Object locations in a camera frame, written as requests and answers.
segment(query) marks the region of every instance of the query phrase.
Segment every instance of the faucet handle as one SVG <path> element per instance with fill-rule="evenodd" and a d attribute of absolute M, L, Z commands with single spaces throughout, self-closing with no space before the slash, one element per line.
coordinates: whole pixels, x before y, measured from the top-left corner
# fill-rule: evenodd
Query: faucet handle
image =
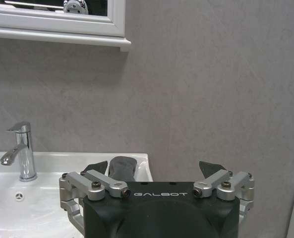
<path fill-rule="evenodd" d="M 16 123 L 13 127 L 9 128 L 7 131 L 16 133 L 28 133 L 31 131 L 31 125 L 27 121 L 21 121 Z"/>

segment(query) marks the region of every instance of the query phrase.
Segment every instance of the mirror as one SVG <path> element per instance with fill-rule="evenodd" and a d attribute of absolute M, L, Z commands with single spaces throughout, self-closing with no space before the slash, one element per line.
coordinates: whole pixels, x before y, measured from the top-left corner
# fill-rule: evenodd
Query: mirror
<path fill-rule="evenodd" d="M 0 7 L 107 16 L 108 0 L 0 0 Z"/>

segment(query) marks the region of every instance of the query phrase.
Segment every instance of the gray wall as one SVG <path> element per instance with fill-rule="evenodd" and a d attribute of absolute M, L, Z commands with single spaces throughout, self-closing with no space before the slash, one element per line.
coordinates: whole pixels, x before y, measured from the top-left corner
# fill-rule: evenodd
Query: gray wall
<path fill-rule="evenodd" d="M 283 238 L 294 200 L 294 1 L 127 0 L 131 51 L 0 39 L 5 129 L 36 151 L 147 152 L 155 180 L 198 161 L 250 171 L 241 237 Z"/>

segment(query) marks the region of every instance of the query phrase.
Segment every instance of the white mirror frame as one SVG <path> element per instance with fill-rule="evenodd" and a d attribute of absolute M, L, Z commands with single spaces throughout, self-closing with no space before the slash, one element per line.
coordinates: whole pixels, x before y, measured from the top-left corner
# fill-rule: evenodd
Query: white mirror frame
<path fill-rule="evenodd" d="M 108 0 L 107 16 L 0 7 L 0 37 L 100 46 L 128 51 L 125 0 Z"/>

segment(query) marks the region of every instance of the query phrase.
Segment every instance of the logo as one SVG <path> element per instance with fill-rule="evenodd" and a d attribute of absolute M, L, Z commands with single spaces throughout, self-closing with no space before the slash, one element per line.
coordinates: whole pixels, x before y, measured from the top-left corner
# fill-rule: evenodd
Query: logo
<path fill-rule="evenodd" d="M 159 194 L 155 193 L 142 193 L 142 192 L 136 192 L 133 194 L 136 197 L 145 197 L 145 196 L 150 196 L 150 197 L 178 197 L 178 196 L 183 196 L 185 197 L 187 195 L 187 192 L 161 192 Z"/>

